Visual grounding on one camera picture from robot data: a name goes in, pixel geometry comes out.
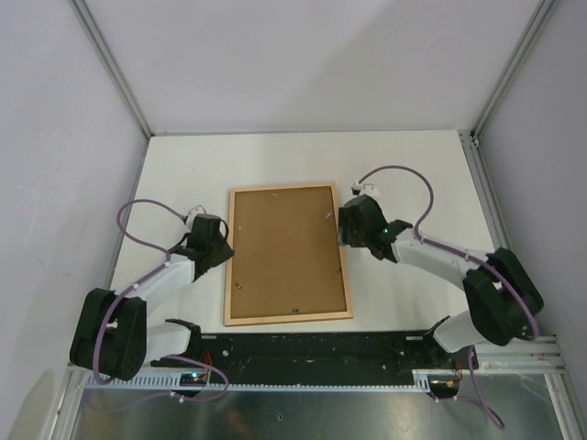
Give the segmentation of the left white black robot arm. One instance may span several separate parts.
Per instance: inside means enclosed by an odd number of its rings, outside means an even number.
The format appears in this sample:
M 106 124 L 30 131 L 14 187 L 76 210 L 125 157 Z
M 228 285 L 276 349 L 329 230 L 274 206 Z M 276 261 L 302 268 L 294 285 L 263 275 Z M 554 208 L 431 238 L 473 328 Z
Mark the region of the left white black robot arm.
M 195 216 L 191 230 L 163 262 L 121 291 L 95 288 L 84 299 L 69 351 L 75 367 L 91 370 L 100 384 L 132 380 L 143 365 L 172 356 L 190 367 L 203 355 L 198 326 L 181 319 L 148 325 L 148 317 L 181 289 L 234 256 L 227 222 Z

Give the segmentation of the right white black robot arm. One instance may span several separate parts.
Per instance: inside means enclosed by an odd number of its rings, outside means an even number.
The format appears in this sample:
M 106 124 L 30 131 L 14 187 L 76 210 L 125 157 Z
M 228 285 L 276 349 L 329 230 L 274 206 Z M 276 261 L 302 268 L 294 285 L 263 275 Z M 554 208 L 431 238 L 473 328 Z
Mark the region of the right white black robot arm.
M 544 300 L 508 248 L 468 251 L 418 235 L 403 220 L 387 221 L 368 195 L 338 209 L 338 241 L 366 248 L 378 260 L 421 269 L 464 292 L 468 310 L 441 319 L 427 332 L 423 356 L 434 368 L 446 367 L 464 347 L 481 342 L 503 347 L 514 338 L 529 340 L 538 333 L 535 316 Z

